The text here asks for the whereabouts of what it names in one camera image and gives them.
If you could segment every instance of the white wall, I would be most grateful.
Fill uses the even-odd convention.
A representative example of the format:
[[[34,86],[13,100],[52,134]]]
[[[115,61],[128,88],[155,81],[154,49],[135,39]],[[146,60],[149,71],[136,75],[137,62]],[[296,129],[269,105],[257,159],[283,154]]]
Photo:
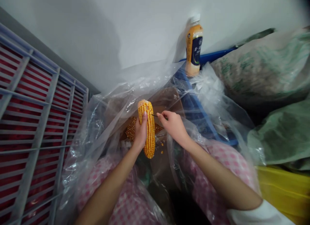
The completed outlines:
[[[270,27],[285,31],[309,25],[301,1],[0,0],[0,6],[107,92],[122,81],[124,68],[182,58],[182,32],[195,13],[201,13],[202,53],[208,53]]]

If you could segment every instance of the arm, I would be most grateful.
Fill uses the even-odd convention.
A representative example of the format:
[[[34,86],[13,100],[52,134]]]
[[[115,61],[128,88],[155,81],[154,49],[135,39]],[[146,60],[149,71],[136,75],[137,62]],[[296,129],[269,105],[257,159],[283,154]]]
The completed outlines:
[[[137,119],[135,139],[131,149],[88,200],[75,225],[108,224],[126,178],[145,145],[147,119],[146,112],[143,114],[141,125]]]
[[[180,115],[164,111],[162,114],[157,113],[157,116],[172,138],[190,153],[216,192],[230,208],[252,210],[262,204],[263,199],[254,190],[189,137]]]

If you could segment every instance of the hand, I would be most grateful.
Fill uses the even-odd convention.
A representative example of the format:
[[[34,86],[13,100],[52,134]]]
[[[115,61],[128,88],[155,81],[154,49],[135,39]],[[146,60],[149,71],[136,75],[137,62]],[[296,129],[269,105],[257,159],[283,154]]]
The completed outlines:
[[[191,139],[184,127],[180,115],[170,111],[163,111],[161,114],[157,113],[156,115],[166,131],[175,141],[177,141],[178,144],[183,146],[188,140]]]
[[[135,125],[135,139],[133,141],[132,146],[137,146],[137,148],[141,151],[146,142],[146,138],[148,136],[148,128],[147,128],[147,123],[148,123],[148,115],[146,114],[146,111],[143,113],[142,116],[142,124],[140,125],[140,120],[139,118],[136,121]]]

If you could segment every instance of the bottle label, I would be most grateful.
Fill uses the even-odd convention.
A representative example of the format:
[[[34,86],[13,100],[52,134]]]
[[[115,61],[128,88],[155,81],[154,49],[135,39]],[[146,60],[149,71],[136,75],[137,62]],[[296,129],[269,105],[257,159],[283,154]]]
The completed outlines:
[[[200,64],[201,44],[202,44],[202,37],[196,37],[193,39],[191,63],[196,66]]]

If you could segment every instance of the forearm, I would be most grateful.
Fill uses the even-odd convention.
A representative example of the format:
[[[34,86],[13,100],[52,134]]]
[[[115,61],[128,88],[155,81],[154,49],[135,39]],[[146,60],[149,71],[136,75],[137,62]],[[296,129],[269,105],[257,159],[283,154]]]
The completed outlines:
[[[124,158],[95,191],[81,211],[75,225],[107,224],[141,148],[133,144]]]
[[[181,146],[190,153],[216,192],[231,209],[252,210],[261,205],[263,200],[255,191],[204,151],[191,138],[187,139]]]

